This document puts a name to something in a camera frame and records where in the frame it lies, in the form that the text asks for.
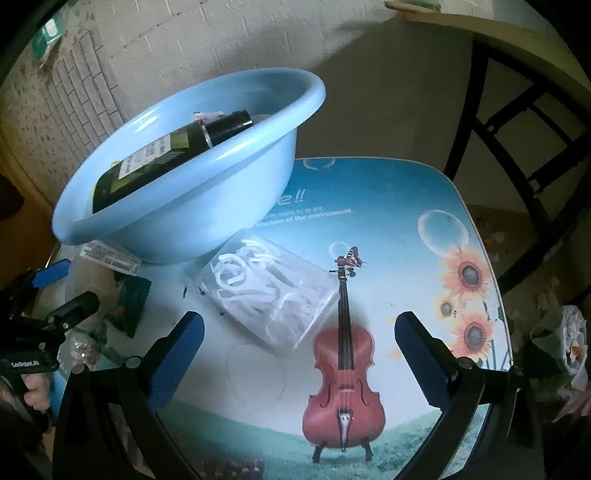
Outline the person left hand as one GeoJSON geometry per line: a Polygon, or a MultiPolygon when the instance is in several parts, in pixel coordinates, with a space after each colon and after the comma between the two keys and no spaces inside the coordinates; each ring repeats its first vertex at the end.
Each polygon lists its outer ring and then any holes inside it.
{"type": "MultiPolygon", "coordinates": [[[[51,405],[50,383],[44,374],[25,374],[21,376],[27,391],[23,395],[27,405],[36,411],[46,412],[51,405]]],[[[1,379],[1,401],[12,409],[16,408],[16,397],[4,379],[1,379]]]]}

